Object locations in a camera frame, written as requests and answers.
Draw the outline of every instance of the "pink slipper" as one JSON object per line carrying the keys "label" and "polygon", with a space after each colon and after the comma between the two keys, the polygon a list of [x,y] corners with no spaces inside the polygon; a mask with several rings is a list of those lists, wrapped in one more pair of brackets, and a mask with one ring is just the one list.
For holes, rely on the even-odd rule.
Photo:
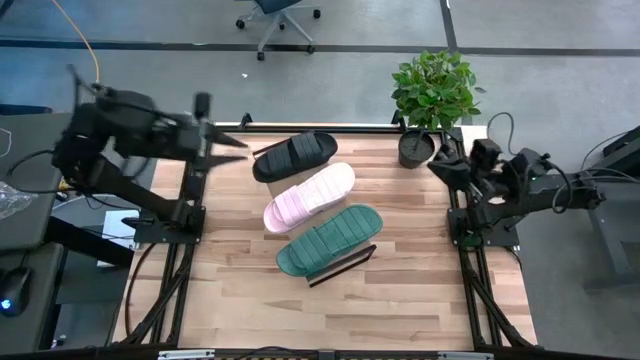
{"label": "pink slipper", "polygon": [[344,199],[356,174],[347,163],[337,163],[276,196],[264,211],[264,225],[275,234],[287,232],[314,214]]}

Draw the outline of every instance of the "wooden tabletop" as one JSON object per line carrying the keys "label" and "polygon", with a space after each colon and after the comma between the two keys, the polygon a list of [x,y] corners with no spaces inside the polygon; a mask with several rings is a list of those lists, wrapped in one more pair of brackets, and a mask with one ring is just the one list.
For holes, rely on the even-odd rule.
{"label": "wooden tabletop", "polygon": [[[463,127],[465,148],[485,132]],[[286,136],[235,137],[257,150]],[[378,246],[372,259],[312,289],[304,278],[285,275],[275,256],[289,238],[265,230],[262,215],[272,197],[266,184],[253,179],[253,159],[216,168],[207,181],[205,236],[191,271],[181,347],[472,349],[460,262],[445,226],[447,187],[426,166],[408,170],[398,164],[398,135],[335,137],[338,153],[330,163],[347,162],[356,173],[348,201],[372,206],[384,221],[371,239]],[[216,152],[240,153],[222,147]],[[159,161],[152,190],[176,197],[182,170],[178,162]],[[131,297],[134,325],[158,296],[166,251],[156,246],[142,265]],[[535,342],[516,260],[504,249],[488,248],[487,262],[496,301]],[[486,312],[479,309],[489,338]],[[123,337],[121,311],[114,340]]]}

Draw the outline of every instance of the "plastic bag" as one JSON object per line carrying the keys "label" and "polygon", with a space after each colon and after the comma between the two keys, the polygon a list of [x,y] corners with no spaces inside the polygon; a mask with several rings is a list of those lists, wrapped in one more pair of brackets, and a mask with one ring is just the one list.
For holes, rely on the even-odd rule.
{"label": "plastic bag", "polygon": [[31,201],[37,197],[37,194],[18,191],[0,181],[0,220],[26,209]]}

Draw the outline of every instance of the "orange cable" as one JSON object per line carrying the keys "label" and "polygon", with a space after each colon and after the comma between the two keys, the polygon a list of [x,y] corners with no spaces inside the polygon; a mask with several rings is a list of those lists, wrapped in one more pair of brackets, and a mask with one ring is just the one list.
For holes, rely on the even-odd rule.
{"label": "orange cable", "polygon": [[76,30],[78,35],[80,35],[80,37],[82,38],[82,41],[84,41],[84,44],[87,46],[87,50],[89,50],[89,53],[91,53],[91,57],[93,58],[93,63],[96,66],[96,83],[99,83],[100,82],[100,65],[98,65],[98,58],[96,57],[96,54],[93,52],[93,49],[91,48],[91,45],[89,45],[89,42],[87,41],[87,39],[84,37],[84,35],[82,35],[82,31],[80,31],[80,29],[78,29],[76,24],[73,22],[73,20],[71,20],[69,15],[67,15],[67,12],[64,11],[62,6],[60,6],[60,4],[58,4],[58,2],[56,0],[51,0],[51,1],[53,1],[53,3],[56,5],[56,7],[58,7],[60,12],[62,12],[62,15],[64,15],[64,17],[67,18],[67,21],[69,21],[71,26],[73,26],[73,28]]}

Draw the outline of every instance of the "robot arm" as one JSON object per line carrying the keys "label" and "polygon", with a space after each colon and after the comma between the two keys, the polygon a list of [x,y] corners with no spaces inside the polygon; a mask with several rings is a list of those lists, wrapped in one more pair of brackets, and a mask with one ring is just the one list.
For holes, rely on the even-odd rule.
{"label": "robot arm", "polygon": [[[551,208],[593,209],[604,200],[588,173],[564,174],[548,154],[524,148],[513,159],[500,161],[501,152],[489,139],[475,140],[468,158],[458,157],[444,144],[427,165],[452,189],[471,190],[473,201],[459,219],[458,230],[491,229],[501,220]],[[561,174],[548,175],[552,169]],[[495,198],[502,202],[490,202]]]}
{"label": "robot arm", "polygon": [[208,120],[211,96],[198,93],[194,100],[194,116],[163,113],[153,100],[133,91],[119,91],[82,83],[95,96],[94,102],[76,104],[69,126],[56,143],[52,165],[62,172],[67,183],[85,195],[114,194],[149,210],[158,220],[178,228],[188,227],[193,218],[202,217],[201,209],[188,202],[197,200],[201,191],[191,189],[177,200],[164,199],[139,186],[135,179],[103,155],[107,142],[124,158],[141,156],[179,160],[194,170],[195,177],[206,177],[213,167],[244,160],[244,156],[211,155],[211,145],[247,147],[215,128]]}

